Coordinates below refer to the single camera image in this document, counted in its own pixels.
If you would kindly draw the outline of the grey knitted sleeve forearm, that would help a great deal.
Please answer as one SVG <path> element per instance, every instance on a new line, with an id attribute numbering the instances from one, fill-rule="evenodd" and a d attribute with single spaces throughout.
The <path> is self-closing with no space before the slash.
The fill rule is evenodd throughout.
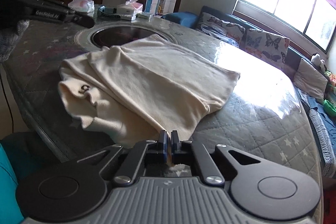
<path id="1" fill-rule="evenodd" d="M 1 26 L 1 63 L 8 60 L 29 25 L 29 20 L 20 20 Z"/>

